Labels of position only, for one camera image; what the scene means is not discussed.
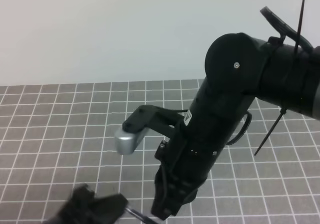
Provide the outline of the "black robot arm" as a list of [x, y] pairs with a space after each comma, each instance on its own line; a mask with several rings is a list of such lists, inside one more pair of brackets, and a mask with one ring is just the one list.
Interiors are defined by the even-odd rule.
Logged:
[[244, 33], [214, 41], [205, 57], [206, 77], [188, 110], [139, 106], [115, 135], [119, 153], [132, 154], [148, 129], [166, 137], [155, 158], [155, 197], [151, 214], [161, 220], [192, 202], [242, 119], [251, 122], [249, 107], [259, 98], [281, 108], [319, 119], [320, 49], [302, 38], [297, 47], [282, 38], [264, 42]]

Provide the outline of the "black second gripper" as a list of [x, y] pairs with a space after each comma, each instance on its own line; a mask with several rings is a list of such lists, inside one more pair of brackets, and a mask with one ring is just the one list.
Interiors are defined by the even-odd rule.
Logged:
[[114, 224], [124, 213], [128, 200], [122, 194], [96, 199], [87, 185], [76, 187], [68, 202], [43, 224]]

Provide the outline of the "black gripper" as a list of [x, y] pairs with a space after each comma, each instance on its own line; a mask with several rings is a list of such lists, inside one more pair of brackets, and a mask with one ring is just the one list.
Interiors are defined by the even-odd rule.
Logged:
[[155, 175], [155, 196], [151, 214], [161, 220], [176, 216], [181, 207], [191, 203], [207, 180], [213, 165], [209, 149], [183, 147], [181, 152], [172, 141], [161, 141], [154, 157], [160, 161]]

